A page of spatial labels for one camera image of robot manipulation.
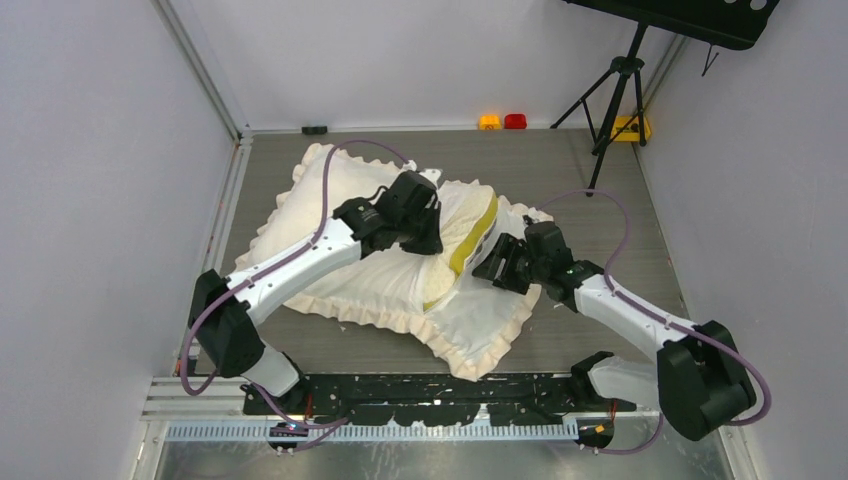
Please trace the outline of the grey pillowcase with cream frill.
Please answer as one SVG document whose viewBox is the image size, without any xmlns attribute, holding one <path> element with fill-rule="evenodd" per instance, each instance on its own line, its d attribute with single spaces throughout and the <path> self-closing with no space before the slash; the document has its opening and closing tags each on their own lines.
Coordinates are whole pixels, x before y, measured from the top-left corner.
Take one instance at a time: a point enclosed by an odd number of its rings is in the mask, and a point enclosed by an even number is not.
<svg viewBox="0 0 848 480">
<path fill-rule="evenodd" d="M 335 208 L 347 199 L 367 197 L 378 187 L 389 186 L 400 172 L 400 167 L 392 163 L 367 162 L 331 144 L 310 145 L 292 170 L 292 187 L 277 195 L 275 209 L 257 229 L 248 250 L 235 259 L 235 268 L 243 270 L 266 261 L 312 233 L 319 225 L 324 200 Z M 445 181 L 438 189 L 441 203 L 440 194 L 455 185 L 491 187 L 477 180 Z M 326 275 L 286 301 L 286 307 L 410 334 L 444 360 L 453 376 L 481 379 L 511 350 L 532 315 L 541 289 L 533 286 L 524 295 L 516 294 L 482 282 L 471 272 L 492 250 L 500 234 L 521 238 L 526 220 L 552 218 L 495 195 L 499 206 L 494 226 L 459 279 L 431 309 L 422 308 L 421 286 L 424 262 L 434 255 L 414 255 L 397 246 Z"/>
</svg>

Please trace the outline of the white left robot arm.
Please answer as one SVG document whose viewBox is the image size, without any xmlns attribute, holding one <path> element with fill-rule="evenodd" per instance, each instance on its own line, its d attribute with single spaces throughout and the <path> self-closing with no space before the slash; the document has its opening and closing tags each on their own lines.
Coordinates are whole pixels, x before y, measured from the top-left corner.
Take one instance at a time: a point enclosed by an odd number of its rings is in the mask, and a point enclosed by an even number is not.
<svg viewBox="0 0 848 480">
<path fill-rule="evenodd" d="M 184 346 L 199 342 L 217 375 L 242 377 L 280 412 L 298 412 L 307 398 L 301 373 L 260 338 L 259 325 L 295 294 L 375 252 L 393 246 L 416 255 L 442 252 L 440 177 L 438 169 L 404 170 L 371 197 L 350 198 L 334 210 L 324 202 L 317 229 L 294 245 L 228 276 L 201 274 Z"/>
</svg>

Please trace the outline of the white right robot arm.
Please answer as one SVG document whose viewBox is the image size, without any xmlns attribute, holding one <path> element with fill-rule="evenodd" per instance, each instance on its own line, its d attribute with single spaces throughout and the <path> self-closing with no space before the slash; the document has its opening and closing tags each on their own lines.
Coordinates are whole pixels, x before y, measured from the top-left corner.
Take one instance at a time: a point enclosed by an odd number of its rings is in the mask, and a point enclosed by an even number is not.
<svg viewBox="0 0 848 480">
<path fill-rule="evenodd" d="M 697 441 L 740 422 L 750 408 L 769 405 L 758 397 L 750 364 L 726 327 L 694 323 L 636 296 L 601 266 L 575 259 L 551 221 L 527 226 L 521 238 L 500 234 L 473 275 L 519 294 L 539 286 L 551 300 L 600 322 L 647 357 L 634 363 L 599 351 L 574 364 L 571 397 L 584 410 L 623 400 L 659 411 L 678 434 Z"/>
</svg>

